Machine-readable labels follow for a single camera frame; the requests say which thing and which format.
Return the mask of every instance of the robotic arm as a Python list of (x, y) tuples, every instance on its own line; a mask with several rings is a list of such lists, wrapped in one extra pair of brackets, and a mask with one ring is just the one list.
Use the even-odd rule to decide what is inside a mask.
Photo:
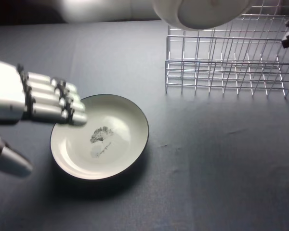
[[(0, 62), (0, 124), (20, 120), (81, 126), (87, 116), (73, 84)], [(0, 171), (20, 177), (32, 171), (30, 162), (1, 137)]]

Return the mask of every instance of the metal wire rack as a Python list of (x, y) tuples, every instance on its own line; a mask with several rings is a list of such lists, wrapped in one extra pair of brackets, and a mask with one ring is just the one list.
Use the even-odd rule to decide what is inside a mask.
[(289, 48), (281, 39), (289, 0), (261, 0), (241, 17), (216, 28), (185, 31), (168, 27), (165, 88), (199, 87), (289, 94)]

